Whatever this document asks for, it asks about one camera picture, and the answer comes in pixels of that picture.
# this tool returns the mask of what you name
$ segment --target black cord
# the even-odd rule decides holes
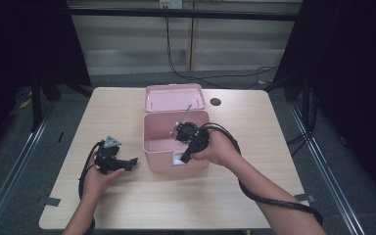
[[[85,180],[85,176],[87,174],[87,171],[94,166],[91,165],[89,167],[88,166],[88,163],[90,162],[90,158],[93,156],[93,153],[94,153],[94,150],[96,150],[96,148],[98,146],[100,146],[101,144],[103,144],[103,142],[98,142],[97,144],[95,144],[93,146],[93,148],[91,149],[90,153],[88,154],[88,157],[87,157],[87,160],[85,162],[85,165],[84,165],[84,168],[83,168],[83,171],[81,172],[81,175],[80,175],[80,178],[78,179],[78,197],[80,198],[81,200],[81,197],[83,195],[83,189],[84,189],[84,180]],[[93,217],[93,220],[91,221],[91,225],[90,227],[88,228],[88,230],[84,233],[84,235],[90,235],[93,233],[94,231],[94,228],[96,227],[96,221],[94,220],[94,217]]]
[[[234,137],[221,125],[215,124],[215,123],[206,123],[200,127],[200,129],[207,129],[207,130],[217,130],[223,133],[227,138],[231,141],[233,146],[236,148],[237,152],[241,155],[240,151],[240,146],[237,143],[237,140],[234,139]],[[297,203],[291,203],[291,202],[286,202],[286,201],[280,201],[280,200],[274,200],[274,199],[267,199],[264,197],[260,197],[258,195],[253,194],[250,192],[246,186],[240,181],[239,179],[239,185],[243,193],[250,199],[258,202],[258,203],[263,203],[267,205],[272,205],[276,207],[281,207],[281,208],[287,208],[287,209],[292,209],[292,210],[297,210],[301,212],[308,212],[313,214],[315,216],[316,220],[318,223],[322,226],[322,215],[319,213],[314,208],[308,207],[306,205],[302,204],[297,204]]]
[[[170,40],[169,40],[169,19],[168,18],[165,18],[165,23],[166,23],[166,45],[167,45],[167,60],[168,60],[168,63],[169,63],[169,67],[170,69],[173,71],[173,73],[175,73],[176,75],[178,75],[179,77],[185,79],[185,80],[189,80],[189,81],[203,81],[209,85],[212,85],[212,86],[215,86],[215,87],[218,87],[218,88],[221,88],[221,89],[230,89],[230,87],[223,87],[221,85],[218,85],[218,84],[215,84],[213,82],[209,82],[207,81],[207,79],[210,79],[210,78],[220,78],[220,77],[246,77],[246,76],[256,76],[257,80],[247,86],[247,87],[243,87],[243,88],[240,88],[240,89],[250,89],[254,86],[256,86],[258,83],[259,83],[259,74],[262,74],[262,73],[265,73],[265,72],[268,72],[268,71],[271,71],[271,70],[274,70],[274,69],[277,69],[278,66],[275,66],[275,67],[260,67],[258,69],[256,69],[256,72],[254,73],[249,73],[249,74],[226,74],[226,75],[213,75],[213,76],[203,76],[203,77],[197,77],[197,76],[191,76],[191,75],[183,75],[181,73],[179,73],[178,71],[176,71],[174,65],[173,65],[173,61],[172,61],[172,57],[170,55]]]

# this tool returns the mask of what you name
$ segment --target pink box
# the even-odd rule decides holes
[[[210,122],[204,111],[202,88],[198,84],[171,84],[148,86],[143,124],[143,150],[152,171],[187,167],[207,167],[209,161],[191,160],[184,164],[179,159],[188,148],[174,139],[170,132],[181,119],[185,110],[192,105],[182,122],[194,122],[201,126]]]

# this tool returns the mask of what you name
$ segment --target table top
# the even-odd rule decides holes
[[[292,195],[304,193],[301,180],[267,93],[203,89],[210,121],[239,142],[243,157]],[[135,230],[269,228],[255,202],[241,192],[235,175],[223,166],[153,172],[143,144],[144,88],[94,90],[51,193],[61,199],[46,206],[43,229],[64,229],[78,203],[78,180],[91,148],[111,135],[118,157],[138,165],[108,189],[95,213],[96,228]],[[210,104],[211,98],[221,105]]]

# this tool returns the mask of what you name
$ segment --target wall outlet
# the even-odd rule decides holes
[[[170,9],[170,0],[160,0],[160,9]]]
[[[171,0],[170,9],[182,10],[182,0]]]

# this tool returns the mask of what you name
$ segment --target person's right hand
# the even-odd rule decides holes
[[[191,154],[191,158],[197,161],[209,160],[213,164],[229,168],[231,163],[242,157],[223,133],[211,130],[209,146],[199,153]]]

